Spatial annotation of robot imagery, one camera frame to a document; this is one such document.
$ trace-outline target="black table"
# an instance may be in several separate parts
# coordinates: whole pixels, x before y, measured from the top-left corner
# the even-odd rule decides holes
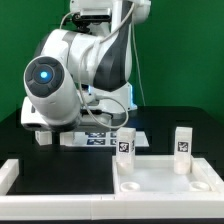
[[[145,131],[150,147],[137,155],[172,155],[177,126],[193,127],[192,155],[205,158],[224,179],[224,127],[194,107],[140,107],[128,127]],[[39,146],[34,133],[20,124],[20,110],[0,123],[0,166],[19,159],[20,175],[8,195],[111,194],[115,148],[68,148],[55,143]],[[165,220],[59,221],[53,223],[164,223]],[[224,223],[224,220],[166,220],[167,223]]]

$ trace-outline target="white cable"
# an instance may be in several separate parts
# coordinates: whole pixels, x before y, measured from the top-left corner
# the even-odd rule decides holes
[[[115,35],[115,34],[116,34],[116,33],[123,27],[124,23],[125,23],[125,22],[128,20],[128,18],[132,15],[132,12],[133,12],[133,10],[134,10],[134,7],[135,7],[135,4],[133,3],[131,9],[129,10],[128,14],[127,14],[126,17],[123,19],[123,21],[120,23],[120,25],[119,25],[119,26],[118,26],[118,27],[117,27],[117,28],[116,28],[110,35],[108,35],[108,36],[105,37],[103,40],[101,40],[100,43],[103,43],[103,42],[107,41],[108,39],[110,39],[113,35]],[[100,124],[100,125],[102,125],[102,126],[104,126],[104,127],[106,127],[106,128],[110,128],[110,129],[118,129],[118,128],[120,128],[120,127],[123,127],[123,126],[127,123],[128,119],[129,119],[129,114],[128,114],[127,110],[123,107],[123,105],[122,105],[119,101],[113,99],[115,102],[117,102],[118,104],[120,104],[120,105],[123,107],[123,109],[124,109],[124,111],[125,111],[125,113],[126,113],[126,119],[125,119],[125,121],[124,121],[121,125],[118,125],[118,126],[110,126],[110,125],[106,125],[106,124],[100,122],[100,121],[93,115],[93,113],[90,111],[90,109],[89,109],[89,107],[88,107],[88,105],[87,105],[87,103],[86,103],[86,101],[85,101],[85,97],[84,97],[84,94],[83,94],[83,91],[82,91],[82,83],[81,83],[81,67],[82,67],[82,61],[83,61],[83,59],[84,59],[84,56],[87,54],[87,52],[88,52],[93,46],[94,46],[94,44],[91,44],[91,45],[90,45],[90,46],[89,46],[89,47],[82,53],[81,58],[80,58],[80,61],[79,61],[79,66],[78,66],[78,86],[79,86],[79,90],[80,90],[80,95],[81,95],[83,104],[84,104],[84,106],[85,106],[87,112],[89,113],[89,115],[92,117],[93,120],[95,120],[98,124]]]
[[[139,5],[139,6],[150,5],[151,4],[149,0],[127,0],[127,1],[133,2],[133,3],[135,3],[136,5]]]
[[[138,51],[137,51],[136,40],[135,40],[135,26],[134,26],[133,23],[132,23],[132,37],[133,37],[133,47],[134,47],[135,58],[136,58],[136,65],[137,65],[140,91],[141,91],[141,95],[142,95],[143,105],[146,106],[145,95],[144,95],[144,91],[143,91],[143,88],[142,88],[142,79],[141,79],[141,70],[140,70],[139,59],[138,59]]]
[[[60,24],[60,28],[59,28],[60,30],[62,29],[62,26],[63,26],[63,24],[64,24],[66,18],[67,18],[68,16],[72,15],[72,14],[74,14],[74,12],[69,12],[69,13],[67,13],[67,14],[62,18],[62,21],[61,21],[61,24]]]

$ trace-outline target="green backdrop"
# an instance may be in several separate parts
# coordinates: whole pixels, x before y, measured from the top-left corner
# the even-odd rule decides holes
[[[0,0],[0,121],[20,108],[23,72],[69,0]],[[146,104],[195,106],[224,123],[224,0],[152,0],[136,26]],[[134,63],[134,99],[142,105]]]

